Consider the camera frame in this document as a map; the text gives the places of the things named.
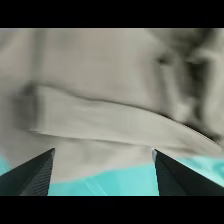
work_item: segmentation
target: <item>fabric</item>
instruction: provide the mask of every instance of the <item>fabric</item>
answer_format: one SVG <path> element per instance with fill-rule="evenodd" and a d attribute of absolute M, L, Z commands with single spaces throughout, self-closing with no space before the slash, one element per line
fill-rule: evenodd
<path fill-rule="evenodd" d="M 185 30 L 190 42 L 173 29 L 4 31 L 0 153 L 15 167 L 56 148 L 52 182 L 152 162 L 151 147 L 222 157 L 222 147 L 179 124 L 216 134 L 195 115 L 202 100 L 186 66 L 198 29 Z"/>

